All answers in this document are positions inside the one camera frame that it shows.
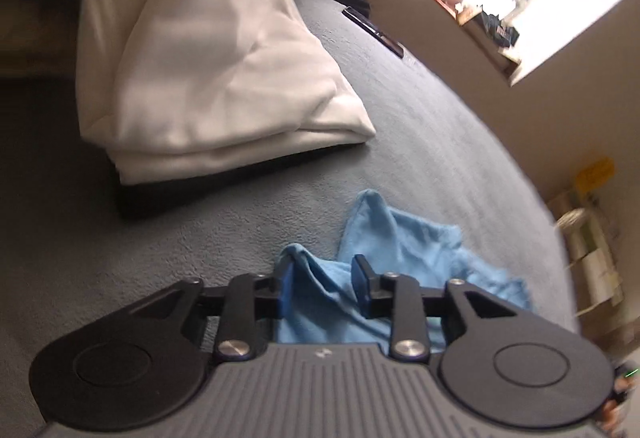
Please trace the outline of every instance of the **gray blanket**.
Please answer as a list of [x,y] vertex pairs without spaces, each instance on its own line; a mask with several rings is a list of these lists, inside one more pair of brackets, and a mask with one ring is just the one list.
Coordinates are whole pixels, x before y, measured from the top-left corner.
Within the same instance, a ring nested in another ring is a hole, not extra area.
[[287,243],[333,258],[366,188],[460,225],[466,246],[526,280],[541,315],[574,328],[552,219],[500,142],[415,59],[399,59],[343,17],[343,6],[296,2],[378,136],[154,219],[117,216],[106,157],[79,141],[72,83],[2,86],[0,436],[26,437],[42,423],[28,370],[49,341],[183,276],[220,285],[266,272]]

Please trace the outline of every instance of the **white pillowcase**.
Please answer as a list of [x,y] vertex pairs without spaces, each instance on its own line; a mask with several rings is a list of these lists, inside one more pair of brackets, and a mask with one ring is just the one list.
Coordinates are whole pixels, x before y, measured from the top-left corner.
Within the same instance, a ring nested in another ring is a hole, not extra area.
[[83,0],[78,44],[81,134],[122,183],[375,135],[293,0]]

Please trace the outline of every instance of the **black phone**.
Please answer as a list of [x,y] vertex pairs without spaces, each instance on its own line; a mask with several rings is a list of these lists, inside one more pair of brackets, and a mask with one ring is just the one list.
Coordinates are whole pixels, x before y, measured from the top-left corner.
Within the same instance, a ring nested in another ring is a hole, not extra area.
[[374,38],[385,45],[400,59],[404,57],[404,48],[402,48],[401,44],[399,44],[398,41],[392,40],[388,35],[382,32],[378,27],[371,23],[368,18],[364,17],[356,9],[354,9],[353,7],[347,7],[342,11],[342,14],[349,18],[353,23],[360,25],[360,27],[369,32]]

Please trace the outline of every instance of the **blue towel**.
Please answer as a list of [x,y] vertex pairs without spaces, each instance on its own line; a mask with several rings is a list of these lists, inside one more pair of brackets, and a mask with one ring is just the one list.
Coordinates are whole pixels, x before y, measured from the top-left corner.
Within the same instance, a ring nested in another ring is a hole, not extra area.
[[[278,342],[378,342],[386,352],[390,320],[366,320],[351,288],[351,259],[366,256],[373,270],[415,277],[442,288],[458,277],[530,309],[524,282],[486,264],[462,247],[460,229],[438,225],[386,205],[376,191],[361,192],[347,221],[335,261],[288,245],[280,259],[294,261],[292,299],[276,325]],[[440,319],[427,318],[432,350],[445,348]]]

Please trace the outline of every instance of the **white wall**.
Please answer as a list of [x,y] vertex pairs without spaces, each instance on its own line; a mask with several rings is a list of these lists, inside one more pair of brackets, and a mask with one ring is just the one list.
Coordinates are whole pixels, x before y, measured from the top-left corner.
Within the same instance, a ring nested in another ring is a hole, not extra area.
[[640,317],[640,0],[623,0],[512,88],[434,0],[369,1],[372,21],[465,100],[545,199],[598,157],[616,161],[603,207],[624,234],[629,318]]

